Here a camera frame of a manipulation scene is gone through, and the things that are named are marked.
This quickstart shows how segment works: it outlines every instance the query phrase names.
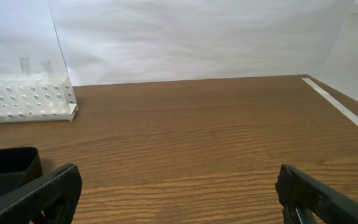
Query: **white backdrop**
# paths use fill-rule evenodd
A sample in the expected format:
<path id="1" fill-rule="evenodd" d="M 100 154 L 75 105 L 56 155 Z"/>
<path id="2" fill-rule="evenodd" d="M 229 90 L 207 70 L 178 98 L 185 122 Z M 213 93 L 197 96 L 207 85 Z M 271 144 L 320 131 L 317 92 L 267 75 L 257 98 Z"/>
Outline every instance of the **white backdrop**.
<path id="1" fill-rule="evenodd" d="M 23 52 L 37 60 L 52 58 L 61 68 L 46 1 L 13 2 L 0 4 L 0 26 L 13 23 L 4 16 L 12 10 L 17 10 L 22 25 L 0 29 L 0 69 L 19 69 Z M 19 5 L 24 2 L 31 7 Z M 74 85 L 299 73 L 318 76 L 352 2 L 50 0 Z"/>

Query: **wooden table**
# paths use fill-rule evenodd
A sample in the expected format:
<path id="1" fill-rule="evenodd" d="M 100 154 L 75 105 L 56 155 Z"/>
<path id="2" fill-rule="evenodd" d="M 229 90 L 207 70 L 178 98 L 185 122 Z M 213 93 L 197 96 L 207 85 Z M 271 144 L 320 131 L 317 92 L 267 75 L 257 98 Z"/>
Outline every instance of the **wooden table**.
<path id="1" fill-rule="evenodd" d="M 358 115 L 358 102 L 315 82 Z M 75 93 L 71 123 L 0 124 L 0 148 L 37 147 L 45 173 L 79 167 L 73 223 L 283 223 L 283 163 L 358 201 L 358 126 L 299 75 Z"/>

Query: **white tape strip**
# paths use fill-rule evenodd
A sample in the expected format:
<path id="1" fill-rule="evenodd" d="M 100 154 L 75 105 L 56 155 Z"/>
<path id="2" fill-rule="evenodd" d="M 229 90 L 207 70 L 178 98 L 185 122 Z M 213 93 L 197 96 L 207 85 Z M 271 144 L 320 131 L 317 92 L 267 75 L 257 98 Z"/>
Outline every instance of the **white tape strip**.
<path id="1" fill-rule="evenodd" d="M 342 114 L 347 116 L 353 123 L 358 125 L 358 116 L 349 111 L 344 105 L 342 105 L 338 100 L 335 100 L 329 93 L 323 90 L 320 86 L 318 86 L 315 82 L 311 81 L 309 78 L 302 78 L 303 81 L 307 82 L 314 90 L 321 94 L 326 100 L 328 100 L 333 106 L 335 106 Z"/>

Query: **black container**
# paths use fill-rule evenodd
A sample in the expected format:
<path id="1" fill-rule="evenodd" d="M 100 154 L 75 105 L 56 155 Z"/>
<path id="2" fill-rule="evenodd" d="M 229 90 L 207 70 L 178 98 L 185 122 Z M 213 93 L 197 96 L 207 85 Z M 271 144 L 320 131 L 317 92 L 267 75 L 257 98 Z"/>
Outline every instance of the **black container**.
<path id="1" fill-rule="evenodd" d="M 0 197 L 41 176 L 36 148 L 0 149 Z"/>

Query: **brown wooden surface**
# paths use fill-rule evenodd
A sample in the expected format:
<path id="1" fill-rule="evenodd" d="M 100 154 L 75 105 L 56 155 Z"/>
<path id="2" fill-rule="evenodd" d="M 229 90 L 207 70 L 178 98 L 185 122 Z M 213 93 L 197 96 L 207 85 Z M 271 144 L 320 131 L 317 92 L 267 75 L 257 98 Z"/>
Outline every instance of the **brown wooden surface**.
<path id="1" fill-rule="evenodd" d="M 283 163 L 358 201 L 358 127 L 300 77 L 76 87 L 72 123 L 0 124 L 0 148 L 79 167 L 74 223 L 283 223 Z"/>

